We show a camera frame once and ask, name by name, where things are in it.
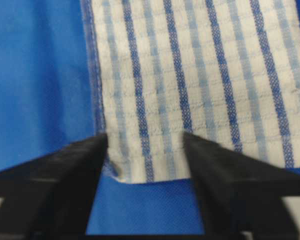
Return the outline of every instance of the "blue background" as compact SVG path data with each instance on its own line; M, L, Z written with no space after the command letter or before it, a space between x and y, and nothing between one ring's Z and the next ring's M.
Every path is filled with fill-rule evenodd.
M0 170L94 131L79 0L0 0ZM87 233L203 233L192 183L103 175Z

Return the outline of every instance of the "towel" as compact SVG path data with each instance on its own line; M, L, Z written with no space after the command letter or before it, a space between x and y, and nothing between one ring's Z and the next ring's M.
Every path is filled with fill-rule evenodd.
M300 167L294 0L85 0L98 131L124 183L189 177L191 132Z

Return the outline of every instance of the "cloth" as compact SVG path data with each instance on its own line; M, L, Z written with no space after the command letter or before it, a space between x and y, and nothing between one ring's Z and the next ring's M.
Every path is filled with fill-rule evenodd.
M78 1L0 1L0 170L94 134L81 18ZM189 179L121 184L103 175L87 232L201 230Z
M80 2L0 0L0 170L95 134Z
M101 130L119 181L189 177L182 131L279 167L300 167L294 0L92 0L87 6L102 86Z

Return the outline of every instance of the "striped towel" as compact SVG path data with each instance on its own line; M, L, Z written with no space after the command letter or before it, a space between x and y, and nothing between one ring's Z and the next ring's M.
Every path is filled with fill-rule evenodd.
M99 131L125 183L189 177L188 131L300 167L295 0L82 0Z

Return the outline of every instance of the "blue stripe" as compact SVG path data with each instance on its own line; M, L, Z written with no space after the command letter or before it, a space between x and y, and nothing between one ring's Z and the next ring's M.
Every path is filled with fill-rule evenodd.
M156 96L159 107L159 117L160 124L162 130L163 144L164 144L164 153L166 154L167 168L170 179L176 178L176 168L175 168L175 160L174 153L172 148L172 138L170 134L170 126L169 119L167 113L167 101L166 101L166 89L164 84L162 66L160 61L160 55L158 51L158 43L155 33L154 27L154 18L152 15L152 8L149 0L142 1L145 23L146 23L146 31L150 44L150 51L152 56L152 64L153 64L153 73L155 78L156 85Z
M245 79L246 90L250 101L250 112L253 120L254 134L258 145L259 159L268 160L265 130L260 114L259 99L255 80L252 74L251 63L249 60L246 41L242 31L242 25L238 15L238 8L235 0L227 0L233 31L236 40L236 47L239 53L243 77Z
M289 63L293 72L295 88L300 90L300 62L299 62L298 52L296 50L295 43L293 41L292 34L289 28L289 23L287 21L286 9L281 0L275 0L274 7L276 9L276 13L278 16L278 20L279 20L279 24L283 36L284 46L286 48L287 55L289 58Z
M267 33L265 32L264 17L260 11L258 0L250 0L251 10L254 16L256 32L259 38L259 44L263 54L264 64L269 78L272 91L275 111L278 118L279 130L282 138L282 148L286 168L294 167L294 154L291 144L289 122L285 109L285 104L281 95L280 84L273 55L270 50Z
M178 34L175 26L175 17L172 10L171 0L163 0L167 28L169 31L170 47L173 56L174 71L179 92L179 104L182 112L183 128L192 132L191 111L188 101L187 86L185 82L185 74L182 67L181 54L178 43Z
M219 64L219 70L222 77L223 91L224 91L227 113L228 113L228 118L230 123L231 139L234 145L234 149L237 152L242 152L240 130L237 121L236 103L234 99L232 84L228 73L228 66L225 58L225 52L221 41L221 33L220 33L220 28L217 20L217 14L216 14L213 1L205 0L205 2L206 2L208 15L209 15L209 20L211 23L211 32L212 32L212 37L214 42L215 53L216 53L217 61Z
M131 17L131 6L129 0L122 0L123 14L129 49L132 60L132 70L135 88L136 113L138 116L139 135L141 140L142 154L145 162L145 175L147 182L154 181L154 169L150 151L150 141L148 135L148 124L146 118L145 99L143 96L143 82L141 76L141 66L138 56L138 47L135 37L134 23Z
M186 16L188 19L188 26L191 36L191 44L194 54L195 66L198 74L199 86L201 89L207 138L216 141L217 133L214 117L214 108L211 102L208 77L206 73L206 65L204 61L204 56L202 54L201 44L199 41L198 25L192 0L184 0L184 6L186 10Z
M131 181L131 166L129 162L129 149L127 146L127 134L126 134L126 118L124 115L124 107L122 100L122 81L120 75L120 63L118 61L118 48L114 33L114 25L112 21L111 9L109 0L102 2L104 22L106 24L107 40L110 49L110 57L112 64L112 77L114 79L114 102L115 102L115 116L118 124L119 131L119 146L124 160L124 171L127 178L127 182Z

